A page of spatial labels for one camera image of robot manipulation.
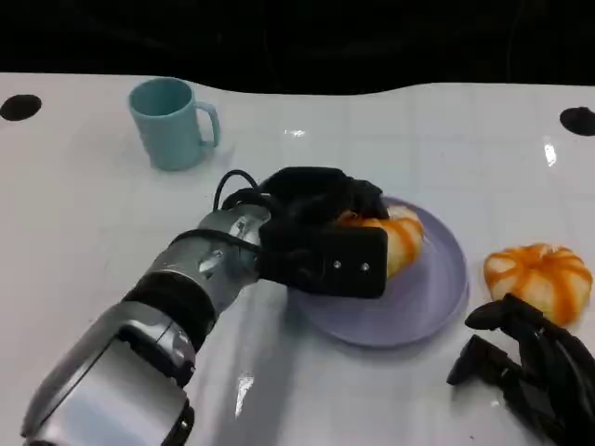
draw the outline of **fruit on plate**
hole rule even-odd
[[[489,255],[483,275],[494,300],[512,293],[552,322],[575,321],[588,303],[593,277],[570,249],[546,243]]]
[[[359,218],[345,216],[343,226],[382,228],[389,236],[387,279],[411,265],[421,254],[424,228],[415,212],[405,206],[389,206],[389,218]]]

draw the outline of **black cable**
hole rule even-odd
[[[252,186],[253,189],[256,189],[258,187],[258,183],[256,182],[256,180],[253,179],[250,176],[250,174],[248,174],[244,170],[241,170],[241,169],[230,170],[227,174],[225,174],[223,176],[223,178],[220,180],[219,184],[217,185],[217,190],[215,191],[215,198],[213,200],[213,212],[219,210],[219,199],[221,198],[221,193],[223,192],[223,187],[225,186],[225,183],[227,183],[227,180],[230,179],[231,177],[236,177],[236,176],[243,177],[248,183],[250,183],[250,186]]]
[[[224,242],[230,244],[232,246],[237,246],[238,248],[245,249],[254,254],[260,254],[260,247],[256,246],[255,244],[246,242],[242,239],[238,239],[227,232],[223,232],[220,230],[207,230],[204,228],[196,228],[195,230],[187,230],[186,232],[182,232],[178,237],[176,237],[172,243],[169,245],[179,242],[180,240],[190,239],[192,237],[200,237],[203,239],[208,240],[215,240],[217,242]]]
[[[282,206],[270,195],[263,195],[259,190],[254,189],[240,189],[227,197],[221,209],[226,211],[232,209],[239,203],[255,204],[267,209],[272,216],[280,216],[283,214]]]

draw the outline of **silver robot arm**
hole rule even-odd
[[[195,235],[165,249],[37,389],[21,429],[25,444],[184,444],[193,410],[183,387],[194,355],[218,315],[258,279],[254,253],[200,230],[258,246],[269,219],[252,204],[213,212]]]

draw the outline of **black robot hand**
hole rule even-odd
[[[514,295],[477,308],[465,323],[516,339],[522,364],[474,335],[449,384],[478,376],[502,389],[510,409],[537,433],[563,446],[595,444],[595,360],[578,338]]]

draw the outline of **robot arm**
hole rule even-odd
[[[23,422],[26,444],[184,444],[194,355],[258,279],[328,295],[382,294],[384,231],[332,225],[344,212],[382,216],[380,189],[336,169],[284,169],[261,186],[242,172],[252,188],[218,209],[234,173],[219,185],[213,212],[180,234],[46,377]]]

